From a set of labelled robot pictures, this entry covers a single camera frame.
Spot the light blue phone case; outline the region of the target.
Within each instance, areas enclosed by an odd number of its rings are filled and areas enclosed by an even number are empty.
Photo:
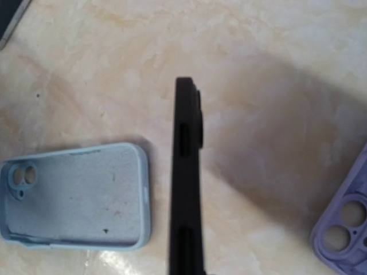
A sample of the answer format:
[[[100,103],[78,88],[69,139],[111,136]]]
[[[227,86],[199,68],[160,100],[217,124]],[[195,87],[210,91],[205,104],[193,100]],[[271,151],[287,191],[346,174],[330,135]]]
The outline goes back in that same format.
[[[1,167],[1,237],[34,249],[133,250],[151,234],[147,155],[132,143],[18,156]]]

